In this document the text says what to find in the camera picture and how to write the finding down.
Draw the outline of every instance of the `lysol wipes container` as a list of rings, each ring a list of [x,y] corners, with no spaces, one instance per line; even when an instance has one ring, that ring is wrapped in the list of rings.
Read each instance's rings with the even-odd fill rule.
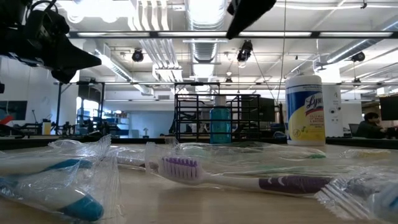
[[[287,144],[325,144],[322,80],[317,75],[299,75],[286,81]]]

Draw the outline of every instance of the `blue bottle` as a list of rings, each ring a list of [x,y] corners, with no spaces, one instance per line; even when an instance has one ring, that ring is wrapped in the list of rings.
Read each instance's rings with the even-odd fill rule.
[[[226,107],[226,97],[215,97],[216,108],[210,111],[210,132],[224,133],[224,134],[210,134],[210,144],[226,144],[231,143],[231,135],[226,134],[231,132],[231,112]]]

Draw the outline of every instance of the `table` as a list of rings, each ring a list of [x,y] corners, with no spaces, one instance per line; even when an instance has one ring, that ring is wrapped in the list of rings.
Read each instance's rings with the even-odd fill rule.
[[[340,153],[357,147],[324,146]],[[126,223],[364,223],[344,222],[315,199],[235,189],[190,187],[120,168]],[[0,198],[0,223],[66,223],[46,212]]]

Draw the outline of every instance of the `ceiling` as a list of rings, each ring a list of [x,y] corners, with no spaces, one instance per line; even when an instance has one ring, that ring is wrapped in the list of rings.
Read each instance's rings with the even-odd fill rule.
[[[288,0],[277,1],[277,5],[271,11],[263,15],[257,22],[255,22],[247,30],[347,30],[347,31],[375,31],[376,27],[388,19],[397,15],[398,0],[372,0],[367,1],[366,9],[360,9],[359,6],[363,1],[357,0]],[[168,22],[170,30],[187,30],[187,18],[185,17],[184,0],[169,0],[167,1],[168,8]],[[291,9],[283,8],[286,4],[288,6],[306,7],[306,9]],[[358,6],[351,9],[325,9],[322,7],[336,7],[342,8],[350,6]],[[64,9],[60,9],[61,14],[65,17],[67,13]],[[227,30],[232,17],[226,14],[222,30]],[[78,31],[110,31],[110,30],[130,30],[127,24],[126,17],[120,17],[116,22],[107,23],[99,17],[86,17],[80,23],[74,24],[69,22],[73,30]],[[317,55],[328,55],[353,40],[350,39],[252,39],[254,47],[254,54],[247,61],[244,68],[238,69],[236,61],[236,53],[243,44],[243,39],[229,40],[227,43],[221,43],[217,57],[214,62],[215,69],[211,81],[219,80],[225,81],[226,72],[232,73],[232,80],[234,82],[262,82],[262,74],[269,82],[279,82],[280,78],[288,74],[289,71],[300,65],[308,59],[314,59]],[[192,56],[190,53],[189,44],[184,44],[182,39],[172,40],[173,46],[177,55],[178,62],[182,67],[182,77],[185,81],[192,81]],[[97,46],[106,44],[110,47],[113,60],[119,62],[126,70],[135,76],[136,81],[146,81],[153,79],[152,61],[146,54],[144,49],[144,61],[134,63],[131,55],[135,48],[142,48],[139,40],[136,39],[96,39]],[[340,75],[342,81],[351,81],[354,76],[360,76],[364,73],[379,70],[385,66],[397,62],[398,40],[390,39],[373,45],[363,52],[366,55],[364,62],[356,63],[356,68],[353,69],[352,62],[340,62]],[[391,53],[378,57],[388,51]],[[312,66],[307,66],[303,73],[313,73]],[[116,75],[104,66],[95,67],[85,70],[81,73],[83,76],[95,77],[99,81],[114,82]],[[394,77],[398,79],[398,67],[396,70],[391,70],[388,73],[375,75],[367,79],[367,82],[379,82],[385,79],[394,81]],[[110,90],[127,90],[126,86],[110,87]],[[235,88],[236,86],[225,86],[224,88]],[[363,88],[363,90],[373,91],[376,87],[370,86]],[[267,89],[266,86],[252,86],[251,89]]]

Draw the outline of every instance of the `toothbrush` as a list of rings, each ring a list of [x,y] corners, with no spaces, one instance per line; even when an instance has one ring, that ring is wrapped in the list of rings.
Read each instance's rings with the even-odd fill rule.
[[[189,157],[163,157],[158,161],[158,173],[166,179],[188,185],[204,183],[237,187],[277,194],[313,195],[331,180],[327,177],[290,175],[271,178],[235,178],[212,175],[203,170],[200,161]]]
[[[41,181],[45,175],[42,172],[20,178],[0,178],[0,195],[84,221],[94,222],[103,216],[103,206],[90,194],[73,184],[46,187]]]
[[[89,169],[92,162],[83,159],[65,157],[18,157],[0,160],[0,176],[24,175],[45,172],[52,169],[61,169],[79,164],[79,168]]]

